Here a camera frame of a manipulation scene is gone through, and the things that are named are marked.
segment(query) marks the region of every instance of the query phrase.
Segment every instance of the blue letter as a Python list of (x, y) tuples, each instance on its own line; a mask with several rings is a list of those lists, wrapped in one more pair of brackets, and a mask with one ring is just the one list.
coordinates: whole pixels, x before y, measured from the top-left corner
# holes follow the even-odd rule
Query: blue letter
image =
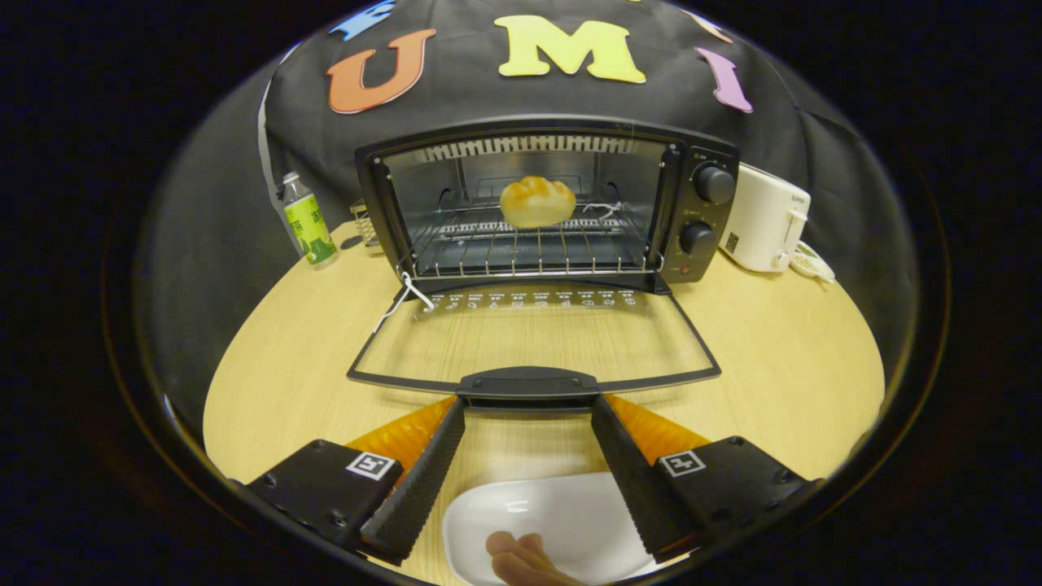
[(372, 7), (347, 19), (341, 23), (340, 26), (329, 32), (333, 33), (338, 30), (343, 32), (344, 39), (342, 39), (342, 41), (347, 41), (348, 39), (357, 36), (369, 29), (369, 27), (391, 16), (391, 10), (394, 9), (394, 2), (395, 0), (388, 0), (387, 2), (374, 4)]

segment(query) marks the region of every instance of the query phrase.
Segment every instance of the wooden table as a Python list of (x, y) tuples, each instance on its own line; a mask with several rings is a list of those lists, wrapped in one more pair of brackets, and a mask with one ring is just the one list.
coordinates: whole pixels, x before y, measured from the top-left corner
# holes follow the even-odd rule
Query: wooden table
[[(334, 241), (355, 234), (344, 224)], [(321, 271), (301, 260), (287, 272), (210, 383), (203, 435), (222, 472), (251, 482), (313, 439), (347, 443), (444, 397), (345, 375), (400, 287), (387, 260), (363, 246)], [(742, 435), (803, 478), (833, 473), (872, 425), (885, 387), (872, 334), (843, 289), (792, 271), (748, 272), (722, 253), (701, 282), (671, 288), (722, 374), (625, 397), (710, 440)], [(462, 584), (441, 538), (445, 509), (462, 492), (607, 469), (589, 415), (467, 412), (466, 424), (403, 573)]]

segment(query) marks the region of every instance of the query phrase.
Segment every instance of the yellow letter m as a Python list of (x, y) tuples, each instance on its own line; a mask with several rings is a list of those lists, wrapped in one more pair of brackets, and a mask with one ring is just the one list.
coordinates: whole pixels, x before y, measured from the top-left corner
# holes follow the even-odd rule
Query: yellow letter m
[(496, 26), (506, 29), (510, 60), (499, 66), (506, 76), (545, 75), (550, 65), (540, 60), (539, 49), (571, 75), (579, 70), (591, 52), (593, 64), (587, 68), (594, 77), (644, 83), (646, 77), (634, 65), (626, 46), (629, 31), (599, 21), (586, 21), (569, 35), (543, 17), (516, 16), (496, 19)]

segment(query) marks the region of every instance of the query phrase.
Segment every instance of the orange letter u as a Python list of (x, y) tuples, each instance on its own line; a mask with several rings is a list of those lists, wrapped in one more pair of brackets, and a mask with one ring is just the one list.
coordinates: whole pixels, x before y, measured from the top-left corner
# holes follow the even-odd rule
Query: orange letter u
[(376, 88), (362, 84), (366, 62), (376, 54), (369, 49), (347, 57), (329, 68), (329, 107), (340, 114), (357, 114), (387, 103), (408, 91), (423, 73), (423, 49), (427, 39), (437, 32), (433, 28), (399, 36), (388, 46), (398, 50), (398, 65), (394, 77)]

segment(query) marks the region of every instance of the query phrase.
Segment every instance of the white plate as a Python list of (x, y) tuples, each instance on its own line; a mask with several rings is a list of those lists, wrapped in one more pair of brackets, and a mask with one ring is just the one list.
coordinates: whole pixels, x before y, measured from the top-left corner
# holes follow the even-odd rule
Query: white plate
[(485, 540), (497, 531), (543, 536), (553, 564), (584, 584), (603, 584), (655, 568), (611, 472), (501, 482), (449, 504), (442, 539), (449, 567), (473, 586), (501, 585)]

